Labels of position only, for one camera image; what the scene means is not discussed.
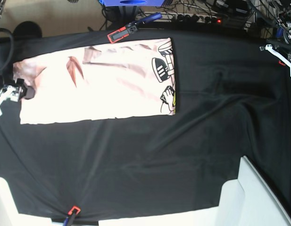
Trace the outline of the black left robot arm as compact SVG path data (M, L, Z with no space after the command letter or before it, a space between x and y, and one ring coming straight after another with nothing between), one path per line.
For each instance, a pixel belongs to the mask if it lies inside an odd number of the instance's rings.
M261 46L261 51L268 51L279 59L281 65L289 67L291 77L291 0L260 0L263 13L252 1L246 1L248 6L262 18L276 33L267 39L267 44Z

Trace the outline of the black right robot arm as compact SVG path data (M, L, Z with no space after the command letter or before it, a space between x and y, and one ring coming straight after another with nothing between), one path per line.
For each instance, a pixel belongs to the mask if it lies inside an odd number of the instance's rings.
M6 2L0 0L0 19L4 11ZM23 79L12 80L9 76L4 75L7 66L10 66L13 54L15 52L15 39L10 30L0 27L0 44L9 46L9 52L6 54L5 61L0 65L0 106L4 101L10 100L19 102L22 99L32 99L35 96L33 87L25 84Z

